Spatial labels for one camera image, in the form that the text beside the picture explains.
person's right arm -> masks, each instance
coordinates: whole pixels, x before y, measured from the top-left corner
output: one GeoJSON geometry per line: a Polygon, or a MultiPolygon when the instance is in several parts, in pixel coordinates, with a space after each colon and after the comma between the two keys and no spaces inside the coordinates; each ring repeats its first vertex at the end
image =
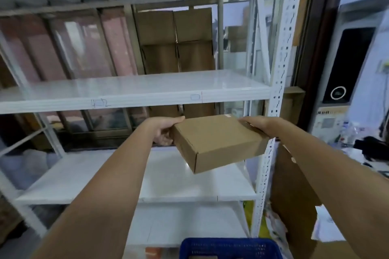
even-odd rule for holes
{"type": "Polygon", "coordinates": [[[354,252],[389,258],[389,180],[278,117],[244,117],[296,159],[354,252]]]}

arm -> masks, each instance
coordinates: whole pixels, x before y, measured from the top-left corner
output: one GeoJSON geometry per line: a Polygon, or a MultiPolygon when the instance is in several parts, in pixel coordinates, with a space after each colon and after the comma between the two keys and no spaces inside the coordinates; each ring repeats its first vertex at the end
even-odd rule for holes
{"type": "Polygon", "coordinates": [[[361,258],[388,258],[389,181],[341,151],[276,117],[245,117],[278,136],[361,258]]]}
{"type": "Polygon", "coordinates": [[[33,259],[120,259],[153,140],[184,117],[145,120],[112,154],[54,223],[33,259]]]}

blue plastic basket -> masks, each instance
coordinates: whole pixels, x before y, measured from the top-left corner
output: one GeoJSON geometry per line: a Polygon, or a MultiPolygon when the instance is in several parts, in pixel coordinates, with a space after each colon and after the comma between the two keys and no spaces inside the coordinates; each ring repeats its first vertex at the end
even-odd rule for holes
{"type": "Polygon", "coordinates": [[[218,259],[282,259],[277,244],[267,238],[186,238],[180,259],[217,256],[218,259]]]}

empty shelf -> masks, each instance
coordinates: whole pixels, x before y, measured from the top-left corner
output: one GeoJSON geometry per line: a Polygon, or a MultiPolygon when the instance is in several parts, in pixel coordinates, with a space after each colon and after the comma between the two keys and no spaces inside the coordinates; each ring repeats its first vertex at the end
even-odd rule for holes
{"type": "MultiPolygon", "coordinates": [[[[16,200],[26,205],[69,204],[113,153],[69,153],[16,200]]],[[[255,199],[244,163],[193,174],[175,147],[154,148],[139,202],[239,201],[255,199]]]]}
{"type": "Polygon", "coordinates": [[[269,99],[270,87],[230,70],[41,82],[0,90],[0,114],[269,99]]]}
{"type": "Polygon", "coordinates": [[[178,247],[185,238],[246,238],[240,202],[138,204],[127,246],[178,247]]]}

person's left hand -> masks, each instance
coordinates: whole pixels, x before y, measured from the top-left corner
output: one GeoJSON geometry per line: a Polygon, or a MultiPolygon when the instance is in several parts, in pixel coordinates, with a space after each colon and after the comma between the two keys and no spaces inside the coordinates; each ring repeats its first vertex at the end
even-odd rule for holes
{"type": "Polygon", "coordinates": [[[151,117],[146,121],[155,130],[153,141],[159,145],[171,145],[173,140],[169,135],[169,128],[174,124],[180,123],[185,119],[185,116],[171,117],[151,117]]]}

